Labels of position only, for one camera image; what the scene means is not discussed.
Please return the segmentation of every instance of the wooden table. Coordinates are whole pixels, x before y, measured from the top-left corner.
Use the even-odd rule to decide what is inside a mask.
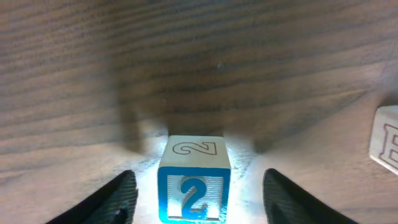
[[[1,3],[0,223],[43,223],[137,174],[158,223],[168,135],[224,136],[228,223],[266,223],[274,167],[360,223],[398,223],[368,157],[398,99],[398,1]]]

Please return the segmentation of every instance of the blue number 2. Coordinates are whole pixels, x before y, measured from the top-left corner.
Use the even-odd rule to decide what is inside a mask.
[[[201,199],[206,194],[206,184],[201,179],[191,178],[186,180],[181,185],[181,192],[183,194],[187,193],[191,187],[196,188],[196,192],[193,195],[188,195],[188,200],[182,207],[182,217],[193,220],[206,220],[207,219],[207,208],[203,205],[202,208],[197,211],[191,211],[192,205],[199,199]]]

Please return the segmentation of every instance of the cube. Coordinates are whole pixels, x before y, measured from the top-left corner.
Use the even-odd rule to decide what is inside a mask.
[[[231,166],[225,140],[171,136],[157,173],[164,223],[224,223]]]
[[[369,155],[398,175],[398,106],[382,106],[377,109]]]

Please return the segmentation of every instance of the white block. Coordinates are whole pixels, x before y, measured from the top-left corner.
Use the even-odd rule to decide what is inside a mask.
[[[398,175],[398,106],[382,106],[377,109],[369,155]]]
[[[164,223],[223,223],[231,166],[222,137],[171,136],[158,170]]]

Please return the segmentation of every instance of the blue border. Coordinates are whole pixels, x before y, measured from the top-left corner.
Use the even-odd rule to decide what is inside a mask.
[[[223,177],[223,194],[221,196],[221,207],[219,221],[206,220],[169,220],[167,215],[167,176],[202,176],[202,177]],[[228,204],[229,180],[231,169],[225,168],[201,168],[201,167],[161,167],[157,171],[157,187],[159,193],[159,218],[164,223],[224,223],[226,221],[226,209]]]

